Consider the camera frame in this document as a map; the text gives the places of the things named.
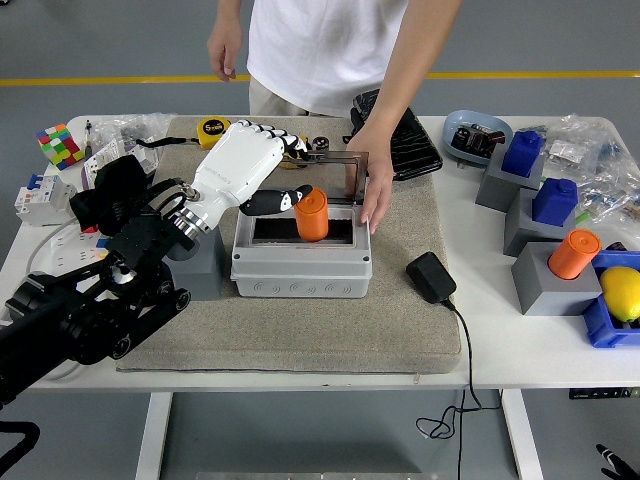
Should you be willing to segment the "person's right hand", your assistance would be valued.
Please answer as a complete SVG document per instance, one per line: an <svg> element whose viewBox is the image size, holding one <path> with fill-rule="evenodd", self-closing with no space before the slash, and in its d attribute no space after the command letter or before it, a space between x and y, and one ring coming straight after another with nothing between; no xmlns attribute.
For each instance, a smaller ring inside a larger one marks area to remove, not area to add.
<svg viewBox="0 0 640 480"><path fill-rule="evenodd" d="M239 24L216 23L207 40L207 50L212 72L223 82L236 78L236 60L242 46L242 30Z"/></svg>

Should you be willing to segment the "person's left hand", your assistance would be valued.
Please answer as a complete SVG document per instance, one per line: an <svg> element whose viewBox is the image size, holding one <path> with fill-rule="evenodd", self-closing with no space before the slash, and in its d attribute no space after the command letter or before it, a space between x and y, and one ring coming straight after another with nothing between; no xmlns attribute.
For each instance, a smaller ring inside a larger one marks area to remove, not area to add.
<svg viewBox="0 0 640 480"><path fill-rule="evenodd" d="M392 130L368 121L347 144L348 151L368 154L369 184L364 196L360 221L374 234L392 202L394 170L390 153Z"/></svg>

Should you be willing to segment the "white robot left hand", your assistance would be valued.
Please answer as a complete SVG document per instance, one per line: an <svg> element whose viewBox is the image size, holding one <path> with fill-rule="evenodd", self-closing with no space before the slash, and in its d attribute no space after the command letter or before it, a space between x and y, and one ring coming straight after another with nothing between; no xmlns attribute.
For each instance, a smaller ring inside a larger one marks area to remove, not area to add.
<svg viewBox="0 0 640 480"><path fill-rule="evenodd" d="M199 197L187 206L189 216L202 231L208 232L230 208L237 207L247 216L289 210L307 197L313 187L260 188L286 153L304 157L307 149L299 137L269 125L248 120L231 124L196 169L191 186Z"/></svg>

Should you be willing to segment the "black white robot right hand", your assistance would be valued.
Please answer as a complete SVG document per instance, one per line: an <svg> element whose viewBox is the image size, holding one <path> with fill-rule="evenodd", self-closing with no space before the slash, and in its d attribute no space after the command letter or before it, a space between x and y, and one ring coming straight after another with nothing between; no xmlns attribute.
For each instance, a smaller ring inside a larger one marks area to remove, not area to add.
<svg viewBox="0 0 640 480"><path fill-rule="evenodd" d="M600 443L596 445L596 450L612 467L612 469L601 468L603 475L612 480L639 480L639 474L612 450Z"/></svg>

